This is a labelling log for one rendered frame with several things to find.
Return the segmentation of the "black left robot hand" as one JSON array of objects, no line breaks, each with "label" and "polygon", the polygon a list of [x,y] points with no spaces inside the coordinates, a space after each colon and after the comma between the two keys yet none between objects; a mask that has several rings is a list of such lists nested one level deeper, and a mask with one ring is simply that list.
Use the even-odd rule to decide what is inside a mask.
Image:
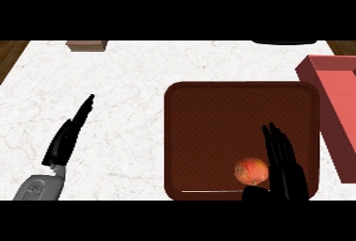
[{"label": "black left robot hand", "polygon": [[69,119],[64,125],[61,126],[42,160],[44,166],[51,167],[54,165],[67,165],[76,148],[80,131],[89,113],[94,109],[94,99],[95,95],[91,94],[86,101],[83,102],[75,119]]}]

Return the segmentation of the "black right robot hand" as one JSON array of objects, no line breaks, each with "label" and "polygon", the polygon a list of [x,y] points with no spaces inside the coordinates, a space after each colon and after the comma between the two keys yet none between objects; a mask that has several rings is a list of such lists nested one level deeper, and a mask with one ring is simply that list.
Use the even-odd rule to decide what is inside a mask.
[{"label": "black right robot hand", "polygon": [[298,163],[295,147],[274,123],[262,127],[270,157],[271,189],[249,185],[244,201],[309,201],[305,171]]}]

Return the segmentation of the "orange red squash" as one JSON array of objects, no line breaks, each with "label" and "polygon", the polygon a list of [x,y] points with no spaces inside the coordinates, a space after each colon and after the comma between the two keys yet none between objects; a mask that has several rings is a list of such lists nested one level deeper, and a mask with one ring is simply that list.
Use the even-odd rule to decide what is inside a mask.
[{"label": "orange red squash", "polygon": [[236,178],[244,185],[259,185],[270,179],[270,167],[259,158],[244,158],[236,164]]}]

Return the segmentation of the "dark brown tray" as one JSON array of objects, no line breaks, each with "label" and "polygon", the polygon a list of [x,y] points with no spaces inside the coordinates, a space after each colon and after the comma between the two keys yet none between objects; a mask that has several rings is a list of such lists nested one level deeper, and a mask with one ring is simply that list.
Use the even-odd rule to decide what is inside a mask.
[{"label": "dark brown tray", "polygon": [[268,158],[262,127],[292,140],[309,193],[320,189],[320,93],[302,82],[179,82],[165,94],[165,188],[175,200],[238,200],[237,162]]}]

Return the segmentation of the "red cardboard box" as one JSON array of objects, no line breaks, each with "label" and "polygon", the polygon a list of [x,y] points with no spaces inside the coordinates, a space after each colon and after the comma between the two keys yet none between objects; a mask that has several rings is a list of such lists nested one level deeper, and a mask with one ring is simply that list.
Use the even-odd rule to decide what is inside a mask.
[{"label": "red cardboard box", "polygon": [[321,96],[321,133],[343,184],[356,184],[356,56],[309,55],[298,77]]}]

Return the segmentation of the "brown wooden block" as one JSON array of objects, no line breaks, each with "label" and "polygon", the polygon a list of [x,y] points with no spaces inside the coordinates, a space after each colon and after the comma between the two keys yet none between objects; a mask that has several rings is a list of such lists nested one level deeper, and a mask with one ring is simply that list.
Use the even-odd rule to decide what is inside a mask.
[{"label": "brown wooden block", "polygon": [[107,40],[70,40],[66,45],[73,52],[104,52]]}]

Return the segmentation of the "black round object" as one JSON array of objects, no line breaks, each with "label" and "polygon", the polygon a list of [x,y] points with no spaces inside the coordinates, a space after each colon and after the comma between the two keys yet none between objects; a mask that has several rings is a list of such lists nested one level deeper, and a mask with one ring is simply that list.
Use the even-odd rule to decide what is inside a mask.
[{"label": "black round object", "polygon": [[270,45],[305,45],[315,44],[317,40],[253,40],[255,43]]}]

